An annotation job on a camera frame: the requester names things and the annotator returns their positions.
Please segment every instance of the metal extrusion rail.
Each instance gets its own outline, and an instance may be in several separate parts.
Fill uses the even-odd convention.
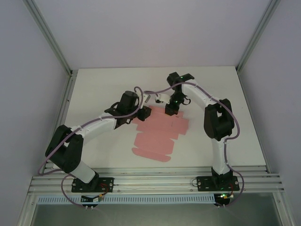
[[[245,193],[279,193],[284,192],[278,174],[268,173],[264,166],[234,167],[245,179]],[[208,194],[198,192],[191,182],[197,176],[210,176],[210,167],[200,168],[144,168],[144,169],[94,169],[102,177],[114,177],[113,194]],[[29,195],[59,195],[64,173],[53,173],[43,177],[33,177],[28,190]],[[73,178],[64,182],[64,191],[71,193]]]

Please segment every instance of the perforated metal strip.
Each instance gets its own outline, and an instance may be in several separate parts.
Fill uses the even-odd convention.
[[[106,195],[101,202],[80,202],[80,195],[70,197],[80,204],[187,204],[215,203],[213,194],[166,194],[166,195]],[[37,204],[71,204],[62,195],[41,195]]]

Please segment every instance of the white table surface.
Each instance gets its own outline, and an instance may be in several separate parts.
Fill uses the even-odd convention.
[[[233,66],[164,67],[164,68],[104,68],[80,69],[75,82],[65,125],[83,124],[96,118],[120,100],[126,90],[140,86],[143,90],[162,90],[169,85],[167,76],[192,74],[199,85],[220,99],[231,101],[232,110],[241,127],[241,135],[231,141],[228,159],[233,166],[262,166],[264,157],[254,130],[246,100]],[[148,105],[155,104],[154,99]],[[204,112],[194,103],[181,106],[189,119],[186,135],[174,140],[171,160],[159,162],[132,152],[138,131],[136,124],[123,125],[93,139],[83,148],[82,160],[92,168],[141,167],[205,167],[212,165],[212,147],[203,129]]]

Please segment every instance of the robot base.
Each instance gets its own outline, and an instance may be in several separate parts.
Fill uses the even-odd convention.
[[[95,177],[89,184],[76,178],[72,182],[73,193],[111,193],[113,192],[114,178]]]
[[[226,174],[218,175],[212,168],[212,176],[197,177],[199,192],[239,191],[238,179],[230,170]]]

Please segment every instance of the aluminum frame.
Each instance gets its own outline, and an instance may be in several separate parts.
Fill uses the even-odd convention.
[[[252,54],[254,48],[256,47],[260,37],[262,36],[266,26],[269,23],[269,20],[272,18],[280,1],[281,0],[270,0],[268,7],[266,8],[265,12],[263,13],[255,31],[254,31],[254,34],[252,35],[238,65],[236,67],[237,73],[240,73],[242,71],[242,69],[244,68],[244,66],[246,65],[250,55]]]
[[[75,85],[77,73],[69,78],[66,91],[62,99],[62,106],[58,115],[56,126],[62,124],[68,112],[70,99]],[[53,163],[45,165],[45,172],[53,169]],[[234,167],[240,171],[246,181],[244,193],[273,193],[275,209],[278,211],[283,225],[296,225],[291,209],[286,199],[285,191],[278,174],[269,173],[265,166]],[[114,177],[114,191],[118,194],[209,194],[212,192],[198,192],[191,182],[196,176],[210,176],[210,167],[191,168],[98,168],[94,169],[104,177]],[[43,177],[33,177],[28,194],[19,218],[18,226],[30,225],[34,217],[39,195],[61,195],[61,180],[64,173],[53,173]],[[64,182],[64,191],[71,193],[72,178]]]
[[[32,15],[33,19],[37,23],[39,29],[41,30],[42,34],[44,35],[46,41],[48,42],[49,46],[51,47],[52,51],[54,52],[56,58],[63,66],[66,73],[71,76],[72,70],[62,53],[61,48],[59,47],[58,43],[56,42],[50,28],[48,27],[43,14],[41,13],[39,7],[35,3],[34,0],[23,0],[25,6],[27,7],[28,11]]]

